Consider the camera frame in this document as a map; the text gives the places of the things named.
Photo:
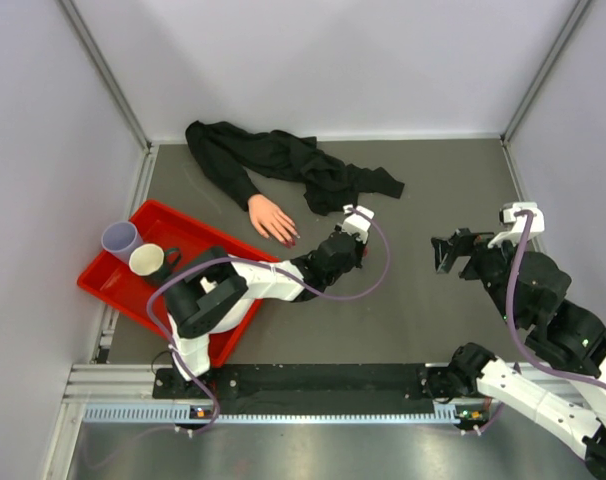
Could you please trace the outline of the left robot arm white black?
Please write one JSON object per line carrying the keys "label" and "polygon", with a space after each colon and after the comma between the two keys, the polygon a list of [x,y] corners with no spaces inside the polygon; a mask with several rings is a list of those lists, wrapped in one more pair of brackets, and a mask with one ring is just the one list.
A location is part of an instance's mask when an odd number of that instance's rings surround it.
{"label": "left robot arm white black", "polygon": [[172,329],[175,384],[188,396],[209,387],[209,343],[212,334],[238,327],[256,300],[307,302],[342,275],[362,266],[368,235],[341,228],[306,255],[282,262],[250,265],[215,246],[195,264],[221,259],[221,264],[191,274],[168,288],[163,300]]}

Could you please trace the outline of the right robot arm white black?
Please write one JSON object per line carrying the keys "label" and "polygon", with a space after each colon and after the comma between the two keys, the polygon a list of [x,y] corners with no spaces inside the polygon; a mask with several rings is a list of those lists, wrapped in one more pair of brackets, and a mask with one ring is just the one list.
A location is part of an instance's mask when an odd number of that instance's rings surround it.
{"label": "right robot arm white black", "polygon": [[596,479],[606,479],[606,327],[589,310],[567,300],[568,274],[545,254],[525,252],[515,282],[513,308],[506,308],[508,282],[517,247],[514,241],[491,245],[489,233],[459,229],[434,237],[435,270],[451,270],[460,257],[468,262],[460,278],[482,283],[504,320],[526,331],[520,345],[559,373],[602,382],[572,384],[585,406],[565,400],[526,379],[488,349],[469,342],[449,364],[427,377],[433,398],[491,397],[547,430],[569,447]]}

